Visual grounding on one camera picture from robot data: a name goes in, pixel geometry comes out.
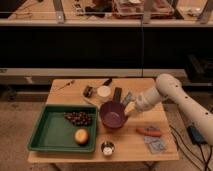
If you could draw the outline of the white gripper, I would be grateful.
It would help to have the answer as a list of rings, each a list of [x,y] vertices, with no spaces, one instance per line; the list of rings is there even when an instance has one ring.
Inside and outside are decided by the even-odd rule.
[[[140,92],[134,102],[129,102],[125,107],[124,114],[126,116],[134,115],[137,111],[149,111],[158,103],[166,99],[158,89],[153,86],[145,91]]]

